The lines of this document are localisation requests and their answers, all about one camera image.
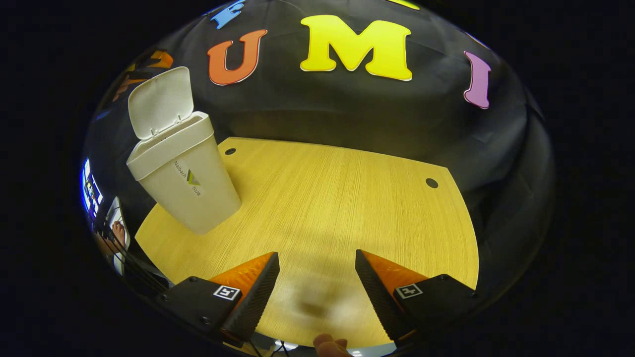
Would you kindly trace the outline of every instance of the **open lid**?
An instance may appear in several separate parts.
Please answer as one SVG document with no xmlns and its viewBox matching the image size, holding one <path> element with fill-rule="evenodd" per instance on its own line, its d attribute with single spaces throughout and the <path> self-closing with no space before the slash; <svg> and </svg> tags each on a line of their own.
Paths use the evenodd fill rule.
<svg viewBox="0 0 635 357">
<path fill-rule="evenodd" d="M 128 112 L 135 135 L 146 140 L 187 119 L 194 110 L 190 70 L 177 67 L 136 87 L 128 97 Z"/>
</svg>

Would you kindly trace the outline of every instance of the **yellow wooden tabletop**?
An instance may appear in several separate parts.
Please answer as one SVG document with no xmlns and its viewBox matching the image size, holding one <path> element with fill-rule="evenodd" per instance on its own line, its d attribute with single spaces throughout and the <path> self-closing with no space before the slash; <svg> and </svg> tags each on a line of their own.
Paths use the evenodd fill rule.
<svg viewBox="0 0 635 357">
<path fill-rule="evenodd" d="M 174 283 L 278 252 L 258 333 L 305 346 L 322 332 L 349 348 L 390 343 L 355 271 L 356 249 L 476 287 L 476 237 L 448 169 L 296 142 L 232 137 L 218 148 L 240 210 L 197 236 L 156 205 L 136 239 Z"/>
</svg>

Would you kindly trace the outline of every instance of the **white plastic bin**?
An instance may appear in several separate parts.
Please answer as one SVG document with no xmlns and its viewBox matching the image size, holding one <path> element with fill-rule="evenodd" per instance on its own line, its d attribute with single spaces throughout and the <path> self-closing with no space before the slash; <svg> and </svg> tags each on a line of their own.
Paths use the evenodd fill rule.
<svg viewBox="0 0 635 357">
<path fill-rule="evenodd" d="M 186 67 L 135 88 L 128 111 L 141 141 L 126 164 L 172 217 L 205 234 L 238 211 L 241 202 L 220 159 L 209 115 L 193 109 Z"/>
</svg>

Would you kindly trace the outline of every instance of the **yellow letter m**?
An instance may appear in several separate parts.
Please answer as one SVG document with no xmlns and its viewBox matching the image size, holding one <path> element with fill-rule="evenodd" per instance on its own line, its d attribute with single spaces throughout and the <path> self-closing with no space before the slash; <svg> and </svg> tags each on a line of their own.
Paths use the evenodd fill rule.
<svg viewBox="0 0 635 357">
<path fill-rule="evenodd" d="M 409 81 L 412 72 L 406 66 L 406 36 L 410 30 L 388 21 L 373 21 L 360 35 L 333 15 L 305 17 L 309 27 L 309 56 L 302 61 L 303 71 L 332 71 L 336 63 L 329 58 L 329 45 L 349 71 L 357 69 L 370 50 L 373 60 L 366 70 L 376 76 Z"/>
</svg>

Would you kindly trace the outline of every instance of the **human hand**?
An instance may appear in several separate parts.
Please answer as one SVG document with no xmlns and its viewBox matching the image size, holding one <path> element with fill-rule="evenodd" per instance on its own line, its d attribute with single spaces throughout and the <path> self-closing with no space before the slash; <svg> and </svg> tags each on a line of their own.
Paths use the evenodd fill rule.
<svg viewBox="0 0 635 357">
<path fill-rule="evenodd" d="M 112 224 L 112 232 L 114 233 L 115 237 L 117 237 L 117 240 L 122 245 L 126 244 L 126 240 L 125 240 L 126 230 L 124 229 L 120 221 L 116 221 L 115 223 Z"/>
<path fill-rule="evenodd" d="M 345 339 L 333 340 L 333 336 L 328 333 L 322 333 L 313 340 L 319 357 L 351 357 L 352 355 L 346 351 L 347 344 L 348 341 Z"/>
</svg>

